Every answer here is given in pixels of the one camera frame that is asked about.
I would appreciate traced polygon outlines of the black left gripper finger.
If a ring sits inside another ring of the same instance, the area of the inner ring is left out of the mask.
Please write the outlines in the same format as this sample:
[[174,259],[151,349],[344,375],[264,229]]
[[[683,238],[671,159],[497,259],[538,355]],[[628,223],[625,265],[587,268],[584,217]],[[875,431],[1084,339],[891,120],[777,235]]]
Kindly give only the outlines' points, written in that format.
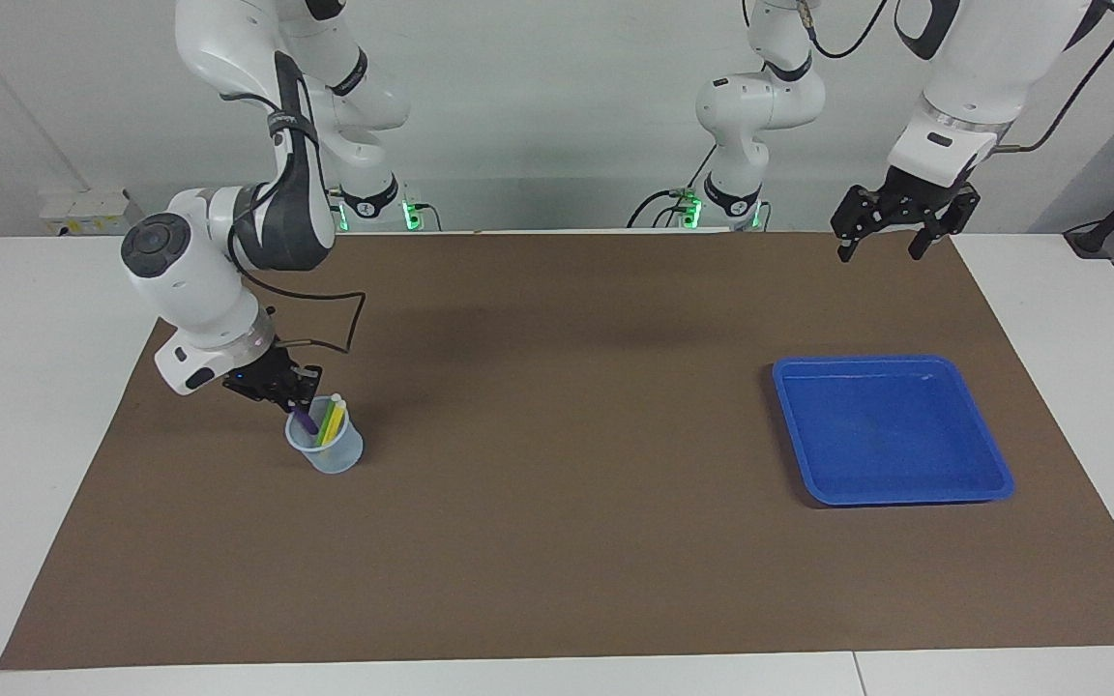
[[924,225],[917,231],[909,246],[911,259],[924,259],[925,253],[934,244],[948,235],[962,232],[979,202],[981,196],[978,193],[957,193],[940,215],[934,210],[924,210]]
[[847,190],[830,225],[839,241],[838,257],[841,263],[849,263],[858,243],[872,234],[872,193],[866,188]]

